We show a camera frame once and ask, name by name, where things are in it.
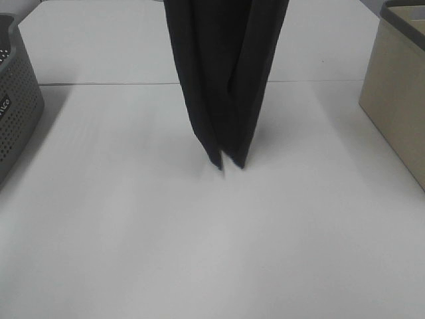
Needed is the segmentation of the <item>dark grey towel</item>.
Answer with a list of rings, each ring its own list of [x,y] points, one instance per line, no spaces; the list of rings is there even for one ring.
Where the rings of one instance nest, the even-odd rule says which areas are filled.
[[[246,165],[287,1],[166,1],[193,131],[210,161]]]

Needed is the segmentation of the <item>beige storage box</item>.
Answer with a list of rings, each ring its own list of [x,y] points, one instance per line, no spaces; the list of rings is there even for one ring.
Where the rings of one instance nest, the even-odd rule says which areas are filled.
[[[359,105],[424,185],[423,1],[385,1]]]

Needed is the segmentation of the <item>grey perforated laundry basket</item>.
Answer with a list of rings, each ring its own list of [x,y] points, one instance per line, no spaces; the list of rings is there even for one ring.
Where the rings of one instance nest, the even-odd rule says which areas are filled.
[[[17,17],[1,14],[1,188],[40,121],[44,98]]]

